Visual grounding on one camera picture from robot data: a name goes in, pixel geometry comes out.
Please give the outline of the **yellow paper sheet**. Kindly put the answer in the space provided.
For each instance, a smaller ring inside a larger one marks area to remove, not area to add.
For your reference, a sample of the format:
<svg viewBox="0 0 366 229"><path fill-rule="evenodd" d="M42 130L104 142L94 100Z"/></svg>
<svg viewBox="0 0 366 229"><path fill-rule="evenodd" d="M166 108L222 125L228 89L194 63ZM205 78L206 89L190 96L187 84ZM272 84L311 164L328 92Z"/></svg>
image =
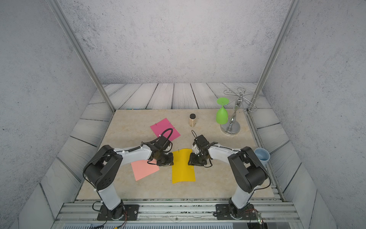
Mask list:
<svg viewBox="0 0 366 229"><path fill-rule="evenodd" d="M188 161L193 151L183 148L173 152L172 183L195 182L194 166L189 166Z"/></svg>

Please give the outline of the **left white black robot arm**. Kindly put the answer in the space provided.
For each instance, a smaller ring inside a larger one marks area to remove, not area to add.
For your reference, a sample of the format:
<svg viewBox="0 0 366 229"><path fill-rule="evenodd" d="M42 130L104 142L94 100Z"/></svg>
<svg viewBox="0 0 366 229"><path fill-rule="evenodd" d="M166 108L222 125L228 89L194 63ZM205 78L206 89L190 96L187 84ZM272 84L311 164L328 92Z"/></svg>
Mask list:
<svg viewBox="0 0 366 229"><path fill-rule="evenodd" d="M83 169L83 177L98 193L103 206L113 212L124 208L118 196L114 180L120 167L136 161L145 160L149 165L166 167L173 165L173 147L170 137L173 129L164 130L156 139L142 142L134 148L113 148L104 145Z"/></svg>

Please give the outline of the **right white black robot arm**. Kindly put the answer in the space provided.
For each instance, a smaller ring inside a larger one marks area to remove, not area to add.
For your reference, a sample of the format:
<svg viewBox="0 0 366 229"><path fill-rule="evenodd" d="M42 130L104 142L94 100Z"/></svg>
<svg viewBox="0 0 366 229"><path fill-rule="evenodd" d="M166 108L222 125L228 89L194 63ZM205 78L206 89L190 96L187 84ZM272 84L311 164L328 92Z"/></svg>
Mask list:
<svg viewBox="0 0 366 229"><path fill-rule="evenodd" d="M234 219L241 219L245 214L250 214L253 208L249 200L256 190L269 178L268 172L262 162L250 147L233 149L220 145L217 142L208 142L203 136L194 136L193 152L190 154L188 165L208 168L207 163L217 159L230 165L237 189L229 199L228 213Z"/></svg>

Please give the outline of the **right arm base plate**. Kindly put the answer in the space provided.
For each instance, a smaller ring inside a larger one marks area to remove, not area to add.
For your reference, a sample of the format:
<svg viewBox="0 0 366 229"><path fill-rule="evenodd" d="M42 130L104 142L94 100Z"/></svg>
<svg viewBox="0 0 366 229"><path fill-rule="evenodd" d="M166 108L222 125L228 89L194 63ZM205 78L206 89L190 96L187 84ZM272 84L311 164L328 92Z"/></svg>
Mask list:
<svg viewBox="0 0 366 229"><path fill-rule="evenodd" d="M257 211L252 204L248 204L242 209L238 209L233 204L216 204L213 216L218 220L255 220Z"/></svg>

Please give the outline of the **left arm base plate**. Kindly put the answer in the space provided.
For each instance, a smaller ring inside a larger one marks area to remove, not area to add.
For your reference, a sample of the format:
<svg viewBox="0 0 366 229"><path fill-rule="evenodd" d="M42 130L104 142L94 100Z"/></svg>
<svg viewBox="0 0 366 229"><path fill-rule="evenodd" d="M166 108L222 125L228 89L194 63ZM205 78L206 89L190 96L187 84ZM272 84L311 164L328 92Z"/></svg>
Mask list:
<svg viewBox="0 0 366 229"><path fill-rule="evenodd" d="M118 205L114 210L109 210L104 204L98 210L98 221L136 221L139 205Z"/></svg>

